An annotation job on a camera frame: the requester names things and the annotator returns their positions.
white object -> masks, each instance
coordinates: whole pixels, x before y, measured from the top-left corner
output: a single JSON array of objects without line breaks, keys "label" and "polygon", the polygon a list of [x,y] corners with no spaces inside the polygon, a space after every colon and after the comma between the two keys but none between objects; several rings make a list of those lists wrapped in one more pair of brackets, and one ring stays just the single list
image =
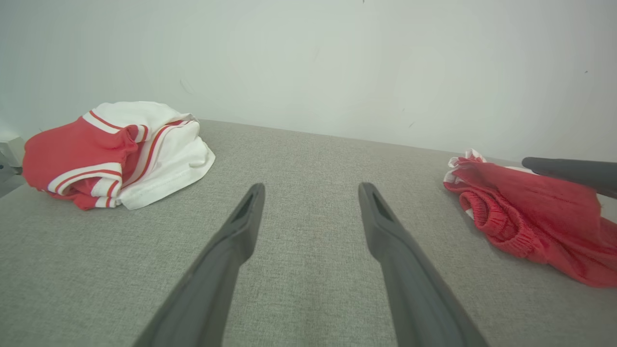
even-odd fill
[{"label": "white object", "polygon": [[[97,207],[123,204],[133,210],[150,205],[198,181],[216,158],[199,137],[199,121],[165,104],[149,101],[104,103],[83,118],[109,133],[138,124],[136,141],[143,142],[134,174],[122,182],[116,197],[101,196]],[[93,191],[107,191],[114,181],[102,178]]]},{"label": "white object", "polygon": [[25,154],[25,142],[17,136],[9,140],[0,140],[0,153],[8,160],[12,167],[21,167]]}]

clothing pile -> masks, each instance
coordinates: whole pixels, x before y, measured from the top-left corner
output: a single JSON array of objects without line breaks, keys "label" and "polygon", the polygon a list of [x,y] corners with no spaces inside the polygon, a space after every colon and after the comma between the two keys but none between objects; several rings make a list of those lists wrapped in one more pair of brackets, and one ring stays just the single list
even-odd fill
[{"label": "clothing pile", "polygon": [[199,122],[156,102],[104,103],[26,143],[23,176],[80,209],[139,209],[202,178],[215,155]]},{"label": "clothing pile", "polygon": [[449,166],[444,186],[495,247],[590,286],[617,286],[617,225],[600,216],[594,189],[501,167],[472,149]]}]

white trim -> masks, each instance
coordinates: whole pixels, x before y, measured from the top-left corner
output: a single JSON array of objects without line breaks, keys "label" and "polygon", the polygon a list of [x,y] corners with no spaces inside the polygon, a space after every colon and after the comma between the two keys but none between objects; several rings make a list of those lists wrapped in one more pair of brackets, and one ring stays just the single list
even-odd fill
[{"label": "white trim", "polygon": [[86,113],[85,115],[82,115],[81,118],[83,118],[83,120],[85,120],[86,122],[92,124],[96,128],[99,128],[106,133],[115,134],[121,130],[121,129],[112,128],[109,125],[94,118],[94,116],[92,116],[90,112]]},{"label": "white trim", "polygon": [[144,142],[144,145],[141,146],[141,152],[139,152],[139,159],[137,160],[137,164],[135,165],[135,170],[131,177],[128,178],[125,182],[122,183],[122,186],[127,186],[137,180],[139,175],[144,171],[144,167],[146,166],[146,162],[148,160],[148,154],[150,153],[150,147],[152,147],[152,141]]},{"label": "white trim", "polygon": [[109,198],[106,196],[101,196],[100,198],[96,200],[96,203],[94,203],[94,207],[103,207],[103,208],[107,207],[107,199]]},{"label": "white trim", "polygon": [[108,178],[101,177],[101,179],[96,182],[94,187],[92,187],[90,196],[107,196],[107,192],[114,182],[115,180],[109,180]]},{"label": "white trim", "polygon": [[113,209],[121,205],[117,198],[109,198],[109,208]]},{"label": "white trim", "polygon": [[135,137],[135,142],[140,143],[145,141],[144,135],[146,134],[146,126],[142,124],[137,124],[137,137]]},{"label": "white trim", "polygon": [[109,192],[109,188],[111,188],[115,182],[118,182],[118,183],[114,187],[114,190],[112,191],[111,196],[117,196],[118,189],[120,186],[122,186],[122,180],[119,180],[117,176],[113,179],[101,177],[101,179],[98,182],[96,182],[94,187],[92,187],[92,190],[90,191],[90,195],[91,196],[107,196],[107,193]]},{"label": "white trim", "polygon": [[[128,186],[132,183],[134,183],[135,181],[137,181],[138,177],[141,175],[142,172],[144,172],[144,174],[141,176],[141,178],[144,178],[151,170],[151,168],[153,167],[154,163],[156,162],[156,159],[158,157],[159,154],[159,150],[158,148],[160,148],[160,143],[163,143],[163,139],[165,138],[165,135],[167,135],[167,133],[175,128],[179,128],[179,127],[183,127],[189,123],[193,123],[193,120],[185,120],[184,122],[178,124],[178,125],[164,125],[161,129],[157,130],[156,132],[149,132],[148,136],[150,136],[150,140],[144,142],[144,145],[141,147],[141,152],[139,153],[139,159],[137,160],[137,165],[135,166],[135,171],[133,171],[133,174],[131,175],[131,177],[129,177],[128,180],[126,180],[125,182],[122,183],[122,187]],[[152,144],[154,142],[154,139],[157,138],[158,134],[163,131],[163,133],[160,134],[159,139],[157,141],[157,147],[154,148],[153,152],[152,152],[152,158],[150,159],[150,167],[146,167],[146,162],[148,160],[148,154],[150,153],[150,149],[152,148]]]},{"label": "white trim", "polygon": [[445,173],[444,182],[454,183],[457,177],[452,172],[454,172],[454,170]]},{"label": "white trim", "polygon": [[[66,171],[65,173],[63,173],[62,175],[59,175],[58,177],[54,178],[53,180],[51,180],[51,182],[49,182],[49,184],[47,185],[47,190],[50,191],[51,193],[58,193],[60,195],[64,195],[61,192],[62,190],[58,190],[58,185],[60,183],[62,183],[62,181],[73,177],[75,175],[79,175],[79,174],[83,174],[85,172],[89,172],[89,171],[95,171],[95,170],[110,170],[110,171],[116,171],[116,172],[120,172],[122,173],[122,166],[120,165],[119,162],[105,162],[103,164],[98,164],[98,165],[92,165],[92,166],[86,166],[86,167],[79,167],[77,169],[73,169],[70,171]],[[81,180],[80,177],[75,177],[76,179],[71,180],[71,183],[77,181],[77,180]]]},{"label": "white trim", "polygon": [[448,161],[448,167],[457,167],[458,166],[458,157],[451,157]]},{"label": "white trim", "polygon": [[469,148],[465,151],[465,158],[469,159],[471,156],[474,156],[476,159],[480,159],[482,162],[486,162],[486,159],[482,156],[482,154],[478,153],[478,151],[473,148]]},{"label": "white trim", "polygon": [[87,175],[79,175],[75,178],[72,178],[64,182],[60,187],[58,187],[58,194],[65,195],[64,190],[67,189],[68,186],[70,186],[72,183],[83,180],[85,178],[91,178],[91,177],[105,177],[105,178],[109,178],[110,180],[113,180],[113,179],[119,180],[120,178],[118,175],[114,175],[112,173],[107,173],[107,172],[93,172]]},{"label": "white trim", "polygon": [[187,169],[167,175],[164,180],[159,177],[156,180],[132,185],[122,190],[118,204],[124,205],[129,210],[140,209],[202,178],[212,167],[216,156],[205,142],[200,142],[204,146],[205,155],[205,162],[202,165],[193,167],[187,163],[189,164]]}]

white stripe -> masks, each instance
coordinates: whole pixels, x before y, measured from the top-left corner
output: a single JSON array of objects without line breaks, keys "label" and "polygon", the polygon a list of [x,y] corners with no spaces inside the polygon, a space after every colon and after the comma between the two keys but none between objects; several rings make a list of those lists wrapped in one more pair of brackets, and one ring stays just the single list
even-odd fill
[{"label": "white stripe", "polygon": [[[165,134],[167,134],[170,130],[174,129],[174,128],[178,128],[178,127],[182,127],[186,124],[189,123],[193,123],[193,120],[185,120],[184,122],[178,124],[178,125],[170,125],[169,127],[167,127],[164,130],[164,133],[162,133],[159,136],[159,140],[157,142],[157,144],[160,144],[163,142],[163,138],[165,137]],[[157,137],[157,134],[160,132],[160,130],[158,132],[152,132],[152,133],[148,133],[148,136],[150,137],[151,140],[147,140],[146,142],[144,142],[144,145],[141,148],[141,152],[139,153],[139,159],[137,160],[137,165],[135,166],[135,171],[133,171],[133,174],[131,175],[131,177],[126,180],[122,186],[127,186],[133,182],[135,182],[137,180],[137,178],[139,177],[139,175],[141,175],[141,173],[144,170],[148,170],[149,168],[145,167],[146,166],[146,162],[148,160],[148,154],[150,153],[150,149],[152,148],[152,143],[154,142],[154,139]],[[157,159],[157,155],[158,155],[158,150],[155,148],[154,152],[152,153],[152,159],[150,159],[150,167],[152,167],[154,165],[154,162],[156,162]],[[147,175],[147,172],[144,173],[144,175],[141,178],[144,178]]]},{"label": "white stripe", "polygon": [[107,125],[107,124],[101,122],[100,120],[94,118],[90,114],[90,112],[86,113],[85,115],[82,115],[81,118],[83,118],[83,120],[85,120],[86,122],[94,125],[95,127],[101,129],[102,131],[104,131],[106,133],[115,134],[115,133],[120,131],[120,129],[112,128],[109,125]]},{"label": "white stripe", "polygon": [[84,172],[95,171],[95,170],[111,170],[111,171],[117,171],[117,172],[122,173],[122,166],[120,166],[120,163],[118,162],[105,162],[103,164],[73,169],[51,180],[51,182],[49,182],[49,184],[47,185],[47,190],[52,193],[58,193],[57,188],[58,188],[58,185],[62,183],[62,181],[72,176],[79,175],[80,173],[83,174]]},{"label": "white stripe", "polygon": [[116,206],[119,206],[119,205],[121,204],[116,198],[111,198],[111,200],[109,201],[109,207],[111,208],[115,208]]},{"label": "white stripe", "polygon": [[64,195],[65,194],[64,190],[67,189],[68,186],[70,186],[72,183],[75,183],[79,180],[83,180],[85,178],[90,178],[90,177],[106,177],[106,178],[109,178],[110,180],[113,180],[113,179],[120,180],[120,177],[118,175],[114,175],[112,173],[106,173],[106,172],[93,172],[87,175],[79,175],[75,178],[72,178],[64,182],[60,187],[58,187],[58,194]]},{"label": "white stripe", "polygon": [[112,191],[112,195],[111,195],[111,196],[117,196],[118,190],[122,186],[122,180],[118,179],[117,176],[114,176],[114,177],[115,178],[113,179],[101,177],[101,179],[98,182],[96,182],[94,187],[92,187],[92,191],[90,191],[90,195],[91,196],[107,196],[107,192],[109,192],[109,188],[111,188],[111,186],[115,182],[118,182],[118,184],[116,184],[116,186],[114,187],[114,190]]},{"label": "white stripe", "polygon": [[112,198],[115,198],[120,194],[120,188],[122,188],[122,180],[120,180],[114,187],[114,190],[112,190]]},{"label": "white stripe", "polygon": [[145,140],[144,134],[146,133],[146,126],[138,124],[137,130],[138,132],[137,132],[137,137],[135,138],[135,142],[137,143],[143,142]]},{"label": "white stripe", "polygon": [[[197,137],[199,124],[191,125],[167,134],[147,179],[120,191],[120,200],[127,209],[142,208],[160,200],[199,180],[211,168],[215,155]],[[182,148],[182,151],[170,151],[171,148]]]},{"label": "white stripe", "polygon": [[96,182],[92,190],[90,191],[91,196],[107,196],[107,192],[109,188],[111,188],[112,184],[116,180],[110,180],[108,178],[101,177],[101,179]]},{"label": "white stripe", "polygon": [[154,167],[154,164],[156,164],[156,160],[159,158],[160,147],[161,147],[161,145],[163,145],[163,141],[164,141],[165,136],[167,135],[167,133],[169,133],[173,129],[181,127],[181,126],[182,125],[180,125],[180,124],[179,125],[172,125],[171,127],[165,128],[163,130],[163,132],[159,136],[159,140],[154,145],[154,151],[152,152],[152,157],[150,158],[150,165],[148,167],[146,167],[146,172],[144,173],[144,175],[141,178],[147,177],[148,173],[150,173],[152,171],[152,168]]},{"label": "white stripe", "polygon": [[101,196],[94,204],[94,207],[107,207],[107,197]]},{"label": "white stripe", "polygon": [[458,157],[451,157],[450,160],[448,161],[448,166],[449,167],[457,167],[458,166]]},{"label": "white stripe", "polygon": [[141,147],[141,152],[139,152],[139,159],[137,160],[137,165],[135,165],[135,171],[133,171],[131,177],[129,177],[129,179],[122,184],[123,186],[127,186],[133,183],[135,180],[137,180],[139,175],[141,175],[141,172],[143,172],[144,167],[146,166],[146,161],[148,160],[148,153],[150,153],[150,147],[152,147],[151,140],[144,142],[144,145]]},{"label": "white stripe", "polygon": [[445,173],[444,182],[454,183],[457,177],[453,175],[452,172],[454,172],[454,170]]},{"label": "white stripe", "polygon": [[473,148],[469,148],[465,151],[465,158],[469,159],[471,157],[474,157],[476,159],[480,159],[482,162],[486,162],[486,159],[482,156],[482,154],[478,153],[477,150],[473,149]]}]

red cloth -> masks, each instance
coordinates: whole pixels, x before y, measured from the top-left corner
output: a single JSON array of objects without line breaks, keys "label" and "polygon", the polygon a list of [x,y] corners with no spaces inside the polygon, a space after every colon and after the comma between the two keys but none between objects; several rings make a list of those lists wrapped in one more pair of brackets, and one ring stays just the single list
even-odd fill
[{"label": "red cloth", "polygon": [[444,186],[495,247],[586,285],[617,286],[617,224],[600,216],[594,189],[473,156],[457,164]]},{"label": "red cloth", "polygon": [[26,142],[23,176],[29,185],[72,200],[82,210],[115,207],[122,181],[139,159],[137,134],[136,125],[108,133],[80,117]]}]

